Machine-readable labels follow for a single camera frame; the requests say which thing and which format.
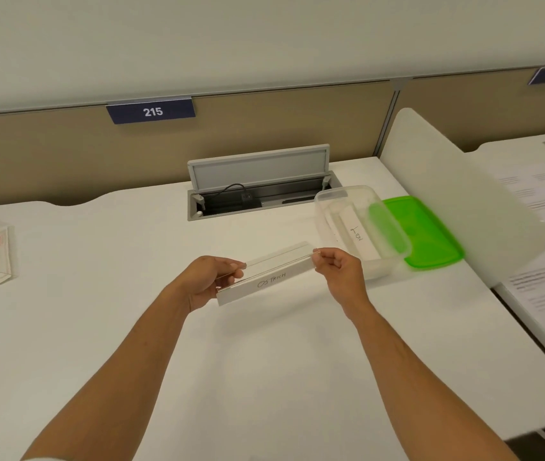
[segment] white desk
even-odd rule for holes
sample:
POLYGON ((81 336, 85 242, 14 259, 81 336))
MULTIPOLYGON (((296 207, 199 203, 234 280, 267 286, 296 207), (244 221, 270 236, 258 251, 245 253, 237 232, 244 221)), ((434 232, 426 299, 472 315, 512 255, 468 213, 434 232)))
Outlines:
MULTIPOLYGON (((331 168, 382 198, 405 193, 376 158, 331 168)), ((0 285, 0 459, 18 459, 194 257, 319 244, 312 204, 188 222, 189 186, 0 206, 20 271, 0 285)), ((369 295, 503 438, 545 426, 545 355, 467 263, 369 295)), ((406 459, 357 334, 314 271, 188 318, 136 459, 250 456, 406 459)))
MULTIPOLYGON (((500 170, 507 166, 545 163, 545 134, 507 141, 487 142, 468 155, 485 170, 500 170)), ((541 325, 530 316, 504 285, 496 286, 495 291, 545 348, 545 330, 541 325)))

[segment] human arm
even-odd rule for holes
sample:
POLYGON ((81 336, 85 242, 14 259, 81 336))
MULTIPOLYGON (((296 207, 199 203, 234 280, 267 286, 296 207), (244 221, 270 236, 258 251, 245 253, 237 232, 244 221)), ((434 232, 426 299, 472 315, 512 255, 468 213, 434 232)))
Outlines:
POLYGON ((518 461, 507 445, 414 354, 371 304, 359 259, 318 249, 315 270, 353 322, 394 432, 411 461, 518 461))
POLYGON ((185 318, 215 297, 217 287, 241 278, 241 267, 244 264, 221 257, 193 261, 161 291, 22 459, 130 461, 145 434, 185 318))

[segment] black cable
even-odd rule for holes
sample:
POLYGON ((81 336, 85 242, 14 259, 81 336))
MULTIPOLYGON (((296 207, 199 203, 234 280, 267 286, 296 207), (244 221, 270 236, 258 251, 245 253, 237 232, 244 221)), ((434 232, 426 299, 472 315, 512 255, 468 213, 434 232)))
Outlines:
POLYGON ((221 191, 216 192, 215 194, 213 194, 213 195, 211 195, 211 196, 207 196, 207 199, 208 199, 208 200, 211 200, 211 199, 217 197, 219 194, 221 194, 221 193, 223 193, 223 192, 226 192, 226 191, 227 191, 228 189, 230 189, 232 186, 240 186, 240 187, 242 187, 242 190, 243 190, 244 192, 247 192, 247 188, 246 188, 245 186, 243 186, 243 185, 242 185, 241 183, 239 183, 239 182, 234 182, 234 183, 232 183, 231 185, 224 187, 221 191))

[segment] person's right arm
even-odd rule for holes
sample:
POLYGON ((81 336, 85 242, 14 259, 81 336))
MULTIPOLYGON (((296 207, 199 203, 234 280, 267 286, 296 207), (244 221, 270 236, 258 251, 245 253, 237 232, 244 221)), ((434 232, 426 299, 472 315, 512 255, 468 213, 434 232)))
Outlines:
POLYGON ((413 353, 371 304, 359 259, 317 249, 315 270, 353 322, 388 417, 411 461, 518 461, 497 434, 413 353))

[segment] forearm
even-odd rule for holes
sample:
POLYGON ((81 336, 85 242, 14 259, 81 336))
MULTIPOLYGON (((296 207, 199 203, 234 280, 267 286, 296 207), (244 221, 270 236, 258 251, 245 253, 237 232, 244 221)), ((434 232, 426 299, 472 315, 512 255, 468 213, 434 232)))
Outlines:
POLYGON ((176 287, 167 286, 22 459, 130 461, 145 434, 188 312, 176 287))
POLYGON ((516 460, 371 306, 355 320, 386 411, 411 461, 516 460))

